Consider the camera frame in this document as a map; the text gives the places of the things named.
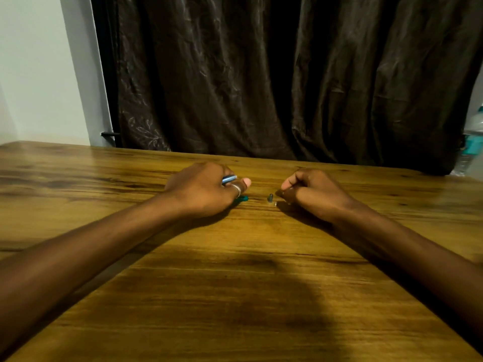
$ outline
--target plastic water bottle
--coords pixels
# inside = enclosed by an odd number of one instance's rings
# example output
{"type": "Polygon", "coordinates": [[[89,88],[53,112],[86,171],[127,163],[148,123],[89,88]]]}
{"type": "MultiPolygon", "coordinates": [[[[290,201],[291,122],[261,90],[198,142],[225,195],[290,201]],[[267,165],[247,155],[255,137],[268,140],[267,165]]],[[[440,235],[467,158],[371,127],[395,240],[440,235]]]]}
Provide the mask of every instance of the plastic water bottle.
{"type": "Polygon", "coordinates": [[[461,154],[456,161],[455,168],[451,175],[465,176],[471,162],[478,156],[483,147],[483,106],[478,109],[478,113],[469,119],[465,127],[465,146],[461,149],[461,154]]]}

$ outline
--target wood grain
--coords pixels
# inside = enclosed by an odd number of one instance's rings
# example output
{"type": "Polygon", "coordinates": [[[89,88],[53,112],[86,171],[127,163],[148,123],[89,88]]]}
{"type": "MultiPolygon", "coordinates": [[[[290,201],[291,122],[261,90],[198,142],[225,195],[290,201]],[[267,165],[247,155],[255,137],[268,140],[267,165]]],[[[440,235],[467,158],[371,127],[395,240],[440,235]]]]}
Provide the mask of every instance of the wood grain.
{"type": "Polygon", "coordinates": [[[483,183],[467,178],[16,142],[0,146],[0,258],[145,200],[207,160],[250,177],[250,200],[137,247],[10,361],[482,360],[310,216],[266,201],[297,168],[320,168],[374,209],[480,261],[483,183]]]}

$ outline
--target blue pen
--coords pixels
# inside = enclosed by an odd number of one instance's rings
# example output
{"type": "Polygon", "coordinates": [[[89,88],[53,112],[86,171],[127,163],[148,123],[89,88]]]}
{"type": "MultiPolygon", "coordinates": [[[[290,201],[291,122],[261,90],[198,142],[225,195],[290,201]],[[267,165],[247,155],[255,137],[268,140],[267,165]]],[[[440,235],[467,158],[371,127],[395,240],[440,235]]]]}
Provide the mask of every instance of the blue pen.
{"type": "Polygon", "coordinates": [[[221,184],[225,185],[226,183],[234,181],[236,178],[238,178],[236,175],[224,176],[223,179],[221,179],[221,184]]]}

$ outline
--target curtain fold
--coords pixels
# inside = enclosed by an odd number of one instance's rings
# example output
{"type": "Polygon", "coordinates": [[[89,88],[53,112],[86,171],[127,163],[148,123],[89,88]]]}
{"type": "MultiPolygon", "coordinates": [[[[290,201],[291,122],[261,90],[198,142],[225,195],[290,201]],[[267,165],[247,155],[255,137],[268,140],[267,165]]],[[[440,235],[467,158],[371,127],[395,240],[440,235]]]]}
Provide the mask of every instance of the curtain fold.
{"type": "Polygon", "coordinates": [[[117,0],[127,147],[448,174],[483,0],[117,0]]]}

